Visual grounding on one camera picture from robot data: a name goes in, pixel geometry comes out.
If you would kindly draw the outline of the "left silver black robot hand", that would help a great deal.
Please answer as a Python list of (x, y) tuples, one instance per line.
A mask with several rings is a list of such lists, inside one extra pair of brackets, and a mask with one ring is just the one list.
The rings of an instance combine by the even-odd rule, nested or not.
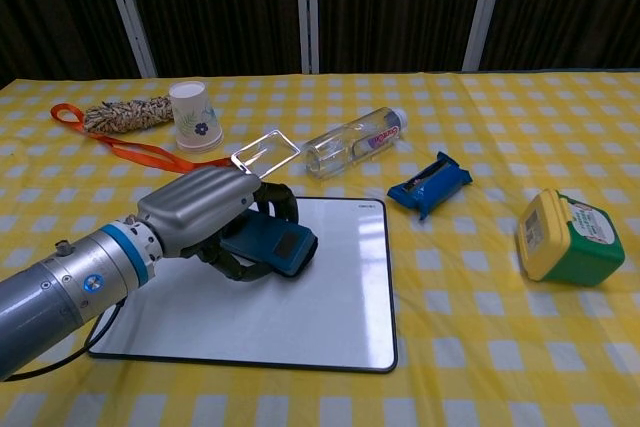
[(252, 205), (263, 214), (299, 221), (297, 200), (288, 186), (234, 167), (199, 168), (174, 179), (138, 201), (136, 219), (153, 231), (166, 258), (197, 256), (231, 280), (251, 282), (272, 268), (264, 262), (242, 265), (221, 240)]

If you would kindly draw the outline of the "blue whiteboard eraser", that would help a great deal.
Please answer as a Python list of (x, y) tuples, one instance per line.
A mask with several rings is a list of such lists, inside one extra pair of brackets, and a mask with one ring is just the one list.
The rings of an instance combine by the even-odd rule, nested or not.
[(297, 276), (311, 261), (318, 239), (307, 227), (247, 210), (222, 235), (221, 247), (284, 277)]

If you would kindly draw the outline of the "white board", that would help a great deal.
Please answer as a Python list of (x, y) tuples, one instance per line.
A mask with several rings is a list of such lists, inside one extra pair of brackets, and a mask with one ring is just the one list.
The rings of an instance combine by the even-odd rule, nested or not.
[(385, 373), (397, 342), (385, 205), (302, 197), (317, 251), (297, 277), (235, 282), (195, 257), (155, 277), (91, 334), (91, 355), (146, 361)]

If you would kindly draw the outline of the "white paper cup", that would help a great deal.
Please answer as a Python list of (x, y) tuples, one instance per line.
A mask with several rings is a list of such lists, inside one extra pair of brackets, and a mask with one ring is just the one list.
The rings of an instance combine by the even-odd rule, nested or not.
[(182, 81), (171, 85), (169, 100), (176, 143), (181, 150), (202, 152), (222, 142), (222, 128), (203, 82)]

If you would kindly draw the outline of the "clear badge holder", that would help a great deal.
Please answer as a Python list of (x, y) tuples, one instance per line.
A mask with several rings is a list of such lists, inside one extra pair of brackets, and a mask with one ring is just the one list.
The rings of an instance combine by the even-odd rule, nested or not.
[(280, 130), (273, 130), (234, 152), (230, 160), (242, 172), (265, 179), (300, 152), (300, 148)]

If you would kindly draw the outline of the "clear plastic water bottle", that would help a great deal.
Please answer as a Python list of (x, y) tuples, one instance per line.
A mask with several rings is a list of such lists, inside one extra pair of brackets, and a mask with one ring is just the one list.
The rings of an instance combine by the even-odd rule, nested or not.
[(389, 148), (406, 130), (400, 108), (383, 107), (306, 142), (302, 148), (306, 172), (325, 179)]

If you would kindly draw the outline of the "dark fabric partition panel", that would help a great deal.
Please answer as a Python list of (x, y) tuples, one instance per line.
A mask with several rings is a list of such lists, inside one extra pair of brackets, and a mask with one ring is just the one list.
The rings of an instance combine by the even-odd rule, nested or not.
[(496, 0), (480, 67), (640, 69), (640, 0)]
[(323, 73), (459, 71), (477, 0), (318, 0)]
[(298, 0), (135, 0), (161, 77), (301, 72)]
[(139, 75), (116, 0), (0, 0), (0, 88)]

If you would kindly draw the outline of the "yellow white checked tablecloth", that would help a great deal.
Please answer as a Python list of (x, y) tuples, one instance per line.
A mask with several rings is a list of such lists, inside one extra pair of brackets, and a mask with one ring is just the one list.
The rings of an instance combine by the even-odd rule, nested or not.
[[(455, 158), (472, 183), (419, 221), (387, 206), (398, 363), (385, 375), (101, 361), (0, 383), (0, 426), (640, 427), (640, 70), (210, 77), (218, 156), (305, 142), (380, 107), (390, 150), (299, 194), (384, 198)], [(594, 289), (526, 279), (513, 230), (554, 188), (604, 209), (626, 259)]]

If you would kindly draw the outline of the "yellow green plastic container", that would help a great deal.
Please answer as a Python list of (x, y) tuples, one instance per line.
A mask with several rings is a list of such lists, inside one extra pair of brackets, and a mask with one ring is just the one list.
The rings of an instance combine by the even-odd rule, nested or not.
[(537, 282), (593, 287), (625, 261), (609, 215), (555, 189), (532, 199), (518, 220), (515, 239), (522, 269)]

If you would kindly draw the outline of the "white partition post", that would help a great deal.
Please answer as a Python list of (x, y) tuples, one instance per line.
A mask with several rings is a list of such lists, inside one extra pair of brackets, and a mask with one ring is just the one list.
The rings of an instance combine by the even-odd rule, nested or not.
[(115, 0), (138, 71), (143, 78), (157, 76), (157, 70), (136, 0)]
[(478, 71), (496, 0), (477, 0), (462, 64), (463, 72)]
[(297, 0), (301, 71), (320, 73), (319, 0)]

